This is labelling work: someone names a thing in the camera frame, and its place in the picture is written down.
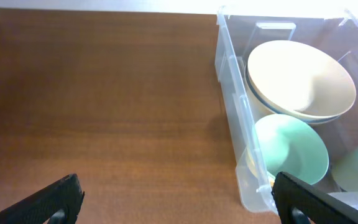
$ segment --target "white background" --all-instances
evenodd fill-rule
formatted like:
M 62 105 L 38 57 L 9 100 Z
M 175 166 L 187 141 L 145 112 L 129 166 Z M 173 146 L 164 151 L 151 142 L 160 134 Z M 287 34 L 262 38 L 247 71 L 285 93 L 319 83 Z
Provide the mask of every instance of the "white background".
M 288 0 L 270 0 L 285 3 Z M 0 7 L 22 9 L 61 9 L 86 11 L 134 11 L 134 12 L 179 12 L 196 14 L 216 14 L 219 6 L 241 2 L 260 4 L 268 7 L 268 3 L 260 0 L 0 0 Z M 342 5 L 349 8 L 358 17 L 358 0 L 317 0 L 316 4 Z

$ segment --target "table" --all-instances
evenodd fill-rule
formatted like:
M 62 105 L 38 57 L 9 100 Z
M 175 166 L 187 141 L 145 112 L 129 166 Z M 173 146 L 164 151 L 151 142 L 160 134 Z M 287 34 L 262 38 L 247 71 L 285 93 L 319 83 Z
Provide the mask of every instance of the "table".
M 0 210 L 69 173 L 78 223 L 279 223 L 240 202 L 214 15 L 0 9 Z

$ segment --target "stacked bowl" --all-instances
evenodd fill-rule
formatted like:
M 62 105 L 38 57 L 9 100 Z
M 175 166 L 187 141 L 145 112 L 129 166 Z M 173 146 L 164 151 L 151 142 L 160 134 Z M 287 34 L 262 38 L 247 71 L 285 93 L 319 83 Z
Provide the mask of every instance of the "stacked bowl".
M 276 113 L 323 124 L 340 117 L 356 100 L 354 82 L 340 63 L 289 40 L 257 46 L 249 55 L 244 80 L 255 121 Z

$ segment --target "green cup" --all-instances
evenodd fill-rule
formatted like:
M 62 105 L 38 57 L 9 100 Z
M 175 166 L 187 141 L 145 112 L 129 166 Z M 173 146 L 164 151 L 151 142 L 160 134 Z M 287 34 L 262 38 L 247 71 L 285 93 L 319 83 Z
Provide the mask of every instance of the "green cup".
M 305 181 L 319 182 L 327 173 L 329 158 L 323 140 L 303 121 L 272 114 L 255 124 L 267 171 L 281 171 Z

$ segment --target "plastic bin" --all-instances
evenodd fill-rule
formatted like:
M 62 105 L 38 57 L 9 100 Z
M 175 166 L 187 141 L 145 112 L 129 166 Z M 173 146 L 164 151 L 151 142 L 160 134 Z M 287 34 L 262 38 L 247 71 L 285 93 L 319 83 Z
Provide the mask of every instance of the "plastic bin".
M 215 67 L 236 155 L 241 202 L 251 212 L 276 213 L 272 188 L 254 131 L 252 105 L 243 82 L 248 56 L 264 42 L 293 40 L 326 52 L 351 74 L 357 88 L 355 105 L 339 119 L 314 128 L 327 146 L 330 163 L 334 164 L 358 146 L 358 19 L 346 9 L 288 7 L 279 3 L 267 9 L 260 5 L 220 8 Z M 247 155 L 254 163 L 246 161 Z M 341 192 L 330 170 L 315 186 L 358 209 L 358 192 Z

